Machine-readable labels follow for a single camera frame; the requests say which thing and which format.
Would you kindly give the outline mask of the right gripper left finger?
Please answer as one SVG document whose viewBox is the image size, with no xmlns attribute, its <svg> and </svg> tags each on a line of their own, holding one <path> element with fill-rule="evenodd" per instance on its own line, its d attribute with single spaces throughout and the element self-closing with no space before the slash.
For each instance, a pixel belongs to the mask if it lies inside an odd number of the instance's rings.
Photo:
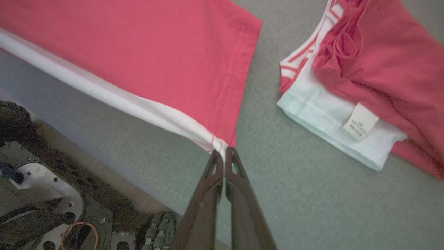
<svg viewBox="0 0 444 250">
<path fill-rule="evenodd" d="M 214 150 L 177 228 L 173 250 L 213 250 L 217 206 L 223 188 L 223 159 Z"/>
</svg>

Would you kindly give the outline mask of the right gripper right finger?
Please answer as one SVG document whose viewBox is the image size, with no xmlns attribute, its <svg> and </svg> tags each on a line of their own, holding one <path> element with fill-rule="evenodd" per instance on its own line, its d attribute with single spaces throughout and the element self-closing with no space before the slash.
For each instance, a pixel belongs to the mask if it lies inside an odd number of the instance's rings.
<svg viewBox="0 0 444 250">
<path fill-rule="evenodd" d="M 225 161 L 226 197 L 231 203 L 232 250 L 276 250 L 268 223 L 234 147 Z"/>
</svg>

